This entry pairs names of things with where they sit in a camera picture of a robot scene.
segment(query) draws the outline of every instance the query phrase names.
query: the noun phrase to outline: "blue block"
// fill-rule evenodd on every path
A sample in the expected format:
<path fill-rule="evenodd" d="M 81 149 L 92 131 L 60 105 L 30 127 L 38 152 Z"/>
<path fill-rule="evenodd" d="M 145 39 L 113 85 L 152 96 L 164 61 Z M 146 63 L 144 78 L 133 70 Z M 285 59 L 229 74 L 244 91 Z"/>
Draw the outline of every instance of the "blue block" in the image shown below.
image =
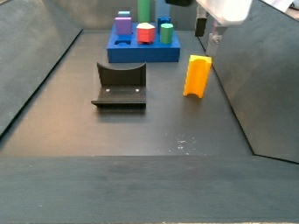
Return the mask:
<path fill-rule="evenodd" d="M 181 47 L 175 32 L 172 34 L 171 44 L 161 44 L 160 35 L 156 33 L 154 41 L 150 45 L 138 45 L 136 40 L 136 26 L 137 24 L 133 23 L 132 35 L 116 35 L 116 25 L 113 25 L 106 43 L 108 62 L 177 62 Z"/>
<path fill-rule="evenodd" d="M 118 18 L 129 18 L 130 15 L 129 15 L 129 11 L 126 10 L 121 10 L 118 13 L 117 13 L 117 17 Z"/>

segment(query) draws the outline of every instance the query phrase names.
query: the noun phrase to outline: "gray wall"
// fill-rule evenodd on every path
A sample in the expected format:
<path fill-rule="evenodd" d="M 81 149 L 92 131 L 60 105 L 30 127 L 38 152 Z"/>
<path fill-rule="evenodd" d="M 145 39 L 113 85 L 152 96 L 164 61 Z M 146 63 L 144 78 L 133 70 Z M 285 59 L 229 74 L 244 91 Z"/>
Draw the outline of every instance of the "gray wall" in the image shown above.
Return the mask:
<path fill-rule="evenodd" d="M 52 0 L 85 30 L 109 30 L 118 11 L 130 11 L 136 21 L 136 0 Z M 193 31 L 196 3 L 189 7 L 171 7 L 172 23 L 176 30 Z M 154 0 L 152 1 L 154 21 Z"/>
<path fill-rule="evenodd" d="M 211 18 L 205 36 L 207 45 Z M 229 27 L 213 57 L 252 150 L 299 162 L 299 22 L 253 1 L 247 22 Z"/>
<path fill-rule="evenodd" d="M 0 135 L 78 33 L 50 0 L 0 4 Z"/>

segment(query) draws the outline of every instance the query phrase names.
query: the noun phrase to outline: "cylinder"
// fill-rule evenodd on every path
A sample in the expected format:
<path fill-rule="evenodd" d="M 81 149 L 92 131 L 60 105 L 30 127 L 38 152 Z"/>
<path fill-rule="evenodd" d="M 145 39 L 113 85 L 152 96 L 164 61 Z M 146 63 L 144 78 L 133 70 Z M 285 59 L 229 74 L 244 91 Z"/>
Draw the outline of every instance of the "cylinder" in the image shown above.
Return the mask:
<path fill-rule="evenodd" d="M 173 42 L 173 25 L 172 24 L 161 24 L 160 42 L 162 44 L 171 44 Z"/>
<path fill-rule="evenodd" d="M 137 22 L 150 22 L 150 0 L 137 0 Z"/>

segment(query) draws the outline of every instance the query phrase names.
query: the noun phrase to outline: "green block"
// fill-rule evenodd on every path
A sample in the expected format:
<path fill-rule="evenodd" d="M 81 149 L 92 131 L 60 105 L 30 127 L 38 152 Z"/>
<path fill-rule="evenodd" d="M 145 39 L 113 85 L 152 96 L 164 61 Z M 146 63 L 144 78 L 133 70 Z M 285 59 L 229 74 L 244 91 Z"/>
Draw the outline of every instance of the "green block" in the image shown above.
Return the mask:
<path fill-rule="evenodd" d="M 171 44 L 173 42 L 173 25 L 172 24 L 161 24 L 160 42 L 162 44 Z"/>
<path fill-rule="evenodd" d="M 137 0 L 137 22 L 150 22 L 150 0 Z"/>

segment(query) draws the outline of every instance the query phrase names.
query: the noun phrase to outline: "yellow-orange block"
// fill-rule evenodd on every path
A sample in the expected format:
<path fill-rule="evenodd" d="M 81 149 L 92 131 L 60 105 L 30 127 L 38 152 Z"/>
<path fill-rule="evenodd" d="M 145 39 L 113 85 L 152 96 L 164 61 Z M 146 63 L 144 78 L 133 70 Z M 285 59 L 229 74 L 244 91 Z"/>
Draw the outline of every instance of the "yellow-orange block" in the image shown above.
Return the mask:
<path fill-rule="evenodd" d="M 211 73 L 211 57 L 191 55 L 183 95 L 203 97 Z"/>

